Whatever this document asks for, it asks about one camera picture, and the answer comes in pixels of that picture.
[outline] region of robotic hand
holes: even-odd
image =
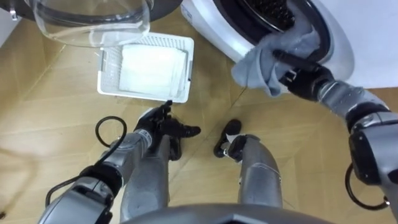
[[[298,97],[316,101],[343,118],[350,132],[349,165],[345,186],[354,203],[368,210],[388,206],[398,220],[398,114],[389,110],[377,96],[360,87],[333,78],[329,69],[315,62],[275,50],[273,55],[296,69],[288,72],[281,83]],[[366,185],[376,185],[384,192],[384,201],[365,205],[353,194],[349,178],[354,170]]]
[[[143,179],[151,175],[167,177],[168,161],[178,159],[181,155],[180,138],[189,138],[200,133],[199,127],[180,124],[169,115],[171,101],[144,113],[138,121],[133,133],[127,133],[126,123],[118,117],[103,118],[96,125],[95,133],[102,145],[109,150],[104,152],[98,162],[84,169],[78,176],[52,188],[46,197],[46,209],[39,224],[62,223],[109,223],[112,219],[110,209],[119,190],[126,185],[123,195],[121,220],[128,220],[139,215],[141,194],[146,198],[156,198],[148,206],[142,206],[145,212],[158,209],[167,204],[168,198],[165,186],[168,179],[146,186],[159,189],[156,192],[142,189]],[[99,134],[101,124],[108,120],[117,120],[123,126],[121,137],[107,144]],[[51,195],[58,189],[74,183],[65,193],[51,202]]]

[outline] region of wooden floor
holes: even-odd
[[[173,106],[173,113],[203,132],[185,140],[182,159],[170,163],[171,206],[236,202],[240,167],[215,158],[212,147],[223,126],[238,118],[243,131],[259,136],[277,159],[285,208],[335,223],[395,223],[389,210],[369,212],[349,200],[343,183],[350,163],[348,134],[335,115],[292,95],[271,99],[261,90],[243,91],[230,77],[233,63],[179,12],[153,23],[152,31],[195,40],[190,98]],[[99,119],[121,116],[133,130],[139,115],[159,104],[99,95],[97,57],[93,49],[66,47],[24,101],[0,120],[0,208],[7,212],[0,223],[37,222],[49,188],[98,159],[104,150],[94,134]],[[398,89],[374,92],[398,111]],[[107,141],[119,131],[112,123],[101,130]],[[355,178],[353,190],[364,202],[382,200],[378,189]]]

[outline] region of white washing machine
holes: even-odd
[[[310,58],[327,66],[335,78],[348,79],[354,70],[354,54],[333,14],[322,4],[322,0],[289,1],[306,15],[321,37],[320,48]],[[252,3],[259,2],[280,4],[285,0],[184,0],[181,10],[202,36],[238,62],[265,35],[283,32],[280,29],[283,23],[278,24],[271,17],[264,19],[261,12],[252,7]]]

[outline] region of white plastic basket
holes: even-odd
[[[185,103],[188,101],[189,90],[192,77],[193,63],[193,39],[180,37],[177,35],[157,34],[150,32],[143,39],[134,44],[144,44],[160,47],[173,47],[187,53],[186,80],[182,94],[178,98],[168,99],[138,92],[122,91],[119,89],[119,79],[123,60],[123,46],[101,49],[99,55],[98,82],[97,90],[104,95],[125,96],[130,98],[140,98],[146,100],[167,101],[173,100],[175,103]]]

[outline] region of black cable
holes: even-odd
[[[111,120],[111,119],[114,119],[114,120],[116,120],[116,121],[119,121],[119,122],[123,125],[123,132],[122,132],[122,135],[120,136],[119,140],[118,140],[112,147],[111,147],[111,145],[109,145],[109,144],[107,144],[106,142],[104,142],[104,140],[103,140],[103,139],[101,138],[101,136],[100,136],[100,126],[101,126],[105,121]],[[101,120],[97,123],[97,125],[95,126],[95,135],[96,135],[96,137],[98,138],[99,142],[100,142],[103,146],[105,146],[105,147],[111,147],[111,148],[109,149],[109,151],[108,151],[100,160],[98,160],[98,161],[95,163],[94,166],[98,166],[98,165],[102,164],[102,163],[103,163],[115,150],[117,150],[118,147],[122,144],[124,138],[126,137],[126,134],[127,134],[127,124],[126,124],[126,122],[125,122],[123,119],[121,119],[121,118],[119,118],[119,117],[117,117],[117,116],[107,116],[107,117],[101,119]]]
[[[119,121],[119,122],[122,124],[122,126],[123,126],[123,132],[122,132],[122,135],[120,136],[120,138],[118,139],[118,141],[111,147],[111,145],[107,144],[107,143],[104,142],[104,140],[102,139],[102,137],[101,137],[101,135],[100,135],[100,127],[101,127],[101,125],[102,125],[105,121],[112,120],[112,119],[113,119],[113,120],[116,120],[116,121]],[[97,161],[97,162],[95,163],[94,166],[98,166],[98,165],[102,164],[102,163],[103,163],[103,162],[104,162],[104,161],[105,161],[105,160],[106,160],[106,159],[107,159],[107,158],[108,158],[108,157],[109,157],[121,144],[122,144],[124,138],[126,137],[126,134],[127,134],[127,124],[126,124],[126,122],[125,122],[123,119],[121,119],[121,118],[119,118],[119,117],[117,117],[117,116],[107,116],[107,117],[101,119],[101,120],[97,123],[97,125],[95,126],[95,135],[96,135],[98,141],[99,141],[102,145],[104,145],[105,147],[109,147],[110,149],[109,149],[109,151],[108,151],[99,161]],[[71,178],[71,179],[69,179],[69,180],[66,180],[66,181],[62,182],[61,184],[58,184],[58,185],[54,186],[53,188],[51,188],[51,189],[49,190],[49,192],[47,192],[47,195],[45,196],[45,206],[47,207],[47,206],[50,205],[50,203],[51,203],[51,195],[52,195],[54,192],[56,192],[57,190],[61,189],[62,187],[66,187],[66,186],[68,186],[68,185],[70,185],[70,184],[76,182],[80,177],[81,177],[81,176],[78,175],[78,176],[76,176],[76,177],[74,177],[74,178]]]
[[[355,197],[353,190],[351,189],[351,183],[350,183],[350,177],[351,177],[351,173],[353,172],[353,164],[351,163],[346,171],[346,175],[345,175],[345,186],[346,186],[346,190],[348,193],[348,196],[350,197],[350,199],[359,207],[364,208],[366,210],[371,210],[371,211],[378,211],[378,210],[382,210],[388,207],[388,201],[386,200],[386,198],[384,199],[384,202],[379,204],[379,205],[366,205],[364,203],[362,203],[361,201],[358,200],[358,198]]]

